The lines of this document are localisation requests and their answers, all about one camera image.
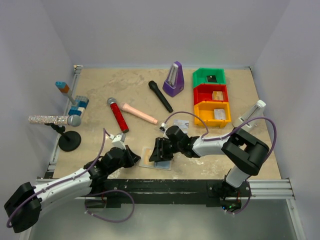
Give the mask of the gold VIP card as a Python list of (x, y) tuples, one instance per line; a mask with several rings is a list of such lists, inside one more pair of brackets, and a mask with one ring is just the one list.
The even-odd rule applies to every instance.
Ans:
[(149, 167), (152, 166), (153, 162), (149, 161), (151, 154), (152, 154), (152, 150), (150, 148), (147, 148), (144, 152), (144, 157), (143, 157), (143, 164), (145, 166), (149, 166)]

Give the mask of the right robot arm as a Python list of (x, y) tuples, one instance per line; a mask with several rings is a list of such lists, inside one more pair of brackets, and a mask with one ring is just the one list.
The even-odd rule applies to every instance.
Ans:
[(248, 178), (258, 175), (274, 147), (274, 142), (268, 147), (240, 127), (217, 138), (202, 138), (188, 136), (177, 125), (173, 125), (165, 131), (164, 137), (155, 139), (154, 149), (148, 160), (155, 163), (171, 161), (176, 153), (187, 158), (225, 155), (233, 162), (234, 167), (212, 191), (220, 198), (226, 198), (238, 193)]

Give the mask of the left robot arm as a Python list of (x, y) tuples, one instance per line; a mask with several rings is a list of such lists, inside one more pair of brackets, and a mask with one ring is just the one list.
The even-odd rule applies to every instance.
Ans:
[(131, 168), (140, 159), (127, 145), (113, 147), (70, 175), (38, 185), (21, 184), (4, 204), (7, 228), (21, 233), (32, 227), (42, 214), (65, 201), (102, 195), (110, 174), (121, 168)]

